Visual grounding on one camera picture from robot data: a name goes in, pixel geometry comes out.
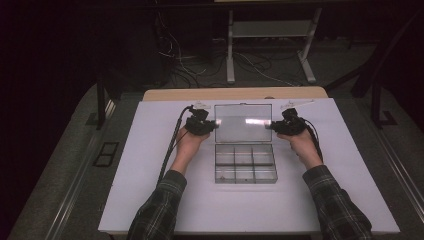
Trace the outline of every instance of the clear plastic box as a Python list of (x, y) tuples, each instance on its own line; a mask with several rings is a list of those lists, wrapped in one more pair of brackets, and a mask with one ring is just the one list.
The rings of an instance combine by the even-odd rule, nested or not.
[(216, 105), (215, 183), (275, 183), (271, 104)]

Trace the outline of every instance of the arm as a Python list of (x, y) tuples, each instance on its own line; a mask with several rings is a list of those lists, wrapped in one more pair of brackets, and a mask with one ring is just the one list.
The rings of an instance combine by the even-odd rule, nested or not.
[(165, 177), (140, 207), (127, 239), (172, 239), (178, 205), (187, 184), (184, 174), (200, 144), (209, 137), (195, 136), (181, 128), (177, 136), (177, 155)]
[(372, 239), (371, 223), (323, 165), (309, 132), (277, 136), (290, 142), (307, 169), (303, 179), (311, 191), (323, 238)]

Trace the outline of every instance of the plastic box lid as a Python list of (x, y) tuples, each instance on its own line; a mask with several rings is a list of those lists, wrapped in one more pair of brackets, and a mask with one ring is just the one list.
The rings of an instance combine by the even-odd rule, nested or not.
[(216, 143), (271, 142), (271, 104), (215, 105)]

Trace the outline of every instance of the person's left hand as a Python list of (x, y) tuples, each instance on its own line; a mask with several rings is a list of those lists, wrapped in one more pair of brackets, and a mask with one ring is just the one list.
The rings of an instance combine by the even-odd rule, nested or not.
[(184, 174), (188, 164), (199, 151), (200, 144), (209, 136), (209, 133), (203, 136), (196, 136), (188, 132), (185, 127), (182, 127), (177, 134), (177, 156), (171, 169)]

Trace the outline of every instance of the wooden table edge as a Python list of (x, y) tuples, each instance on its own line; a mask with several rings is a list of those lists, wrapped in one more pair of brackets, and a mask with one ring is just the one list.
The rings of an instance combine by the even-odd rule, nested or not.
[(322, 87), (154, 89), (143, 101), (328, 98)]

